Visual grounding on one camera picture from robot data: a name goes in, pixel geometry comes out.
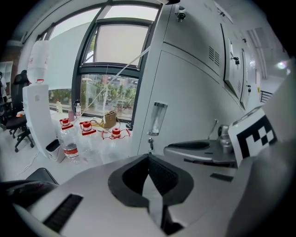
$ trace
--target bright light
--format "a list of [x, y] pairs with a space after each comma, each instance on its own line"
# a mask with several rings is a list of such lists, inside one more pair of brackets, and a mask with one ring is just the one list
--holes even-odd
[[279, 63], [277, 64], [277, 67], [278, 67], [279, 69], [285, 69], [285, 68], [286, 68], [286, 63], [285, 63], [285, 62], [279, 62]]

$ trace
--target red cap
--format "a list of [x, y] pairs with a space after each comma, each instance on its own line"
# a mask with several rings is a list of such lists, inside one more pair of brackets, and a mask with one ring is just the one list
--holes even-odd
[[60, 120], [60, 122], [62, 122], [63, 124], [70, 123], [68, 118], [63, 118], [63, 119]]
[[120, 129], [119, 128], [113, 128], [112, 129], [112, 134], [119, 135], [120, 134]]
[[90, 121], [84, 121], [84, 122], [81, 122], [79, 124], [82, 124], [82, 126], [84, 128], [89, 128], [91, 126], [91, 122]]

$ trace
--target chair seat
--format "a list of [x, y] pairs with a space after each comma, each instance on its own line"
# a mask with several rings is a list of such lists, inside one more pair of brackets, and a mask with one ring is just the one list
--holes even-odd
[[19, 128], [23, 125], [26, 125], [27, 119], [26, 116], [22, 117], [13, 117], [8, 122], [6, 123], [6, 128], [7, 129], [14, 129], [14, 128]]

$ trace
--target cable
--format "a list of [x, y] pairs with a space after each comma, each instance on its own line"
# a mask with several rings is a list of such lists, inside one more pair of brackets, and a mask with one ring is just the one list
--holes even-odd
[[[106, 87], [111, 83], [113, 82], [122, 72], [123, 70], [125, 70], [129, 65], [131, 65], [135, 60], [137, 60], [138, 58], [144, 56], [146, 53], [149, 52], [150, 50], [150, 47], [149, 46], [148, 48], [146, 48], [138, 57], [136, 57], [133, 61], [131, 61], [129, 64], [127, 64], [123, 69], [120, 70], [120, 72], [118, 72], [116, 74], [116, 76], [113, 77], [113, 79], [106, 85]], [[98, 94], [97, 96], [92, 100], [92, 102], [88, 105], [88, 107], [85, 108], [85, 110], [81, 113], [81, 115], [73, 122], [73, 124], [75, 124], [81, 117], [82, 115], [84, 114], [84, 112], [89, 108], [89, 106], [91, 106], [93, 104], [93, 102], [97, 99], [97, 97], [102, 93], [102, 91], [105, 90], [105, 88], [103, 88]]]
[[27, 165], [27, 166], [24, 168], [24, 170], [23, 170], [22, 172], [18, 173], [18, 180], [19, 180], [19, 175], [22, 174], [22, 173], [24, 173], [28, 168], [30, 168], [30, 166], [33, 164], [35, 158], [36, 158], [38, 155], [39, 155], [39, 151], [37, 151], [37, 153], [35, 154], [34, 158], [33, 158], [32, 161], [31, 161], [31, 163], [30, 163], [29, 165]]

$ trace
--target black slot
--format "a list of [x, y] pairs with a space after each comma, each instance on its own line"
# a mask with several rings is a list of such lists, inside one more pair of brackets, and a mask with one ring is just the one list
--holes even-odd
[[70, 194], [44, 221], [44, 224], [59, 233], [82, 199], [78, 195]]
[[214, 179], [218, 179], [218, 180], [222, 180], [222, 181], [226, 181], [226, 182], [231, 182], [233, 180], [232, 176], [229, 175], [222, 175], [222, 174], [217, 174], [217, 173], [212, 173], [210, 175], [210, 177], [214, 178]]

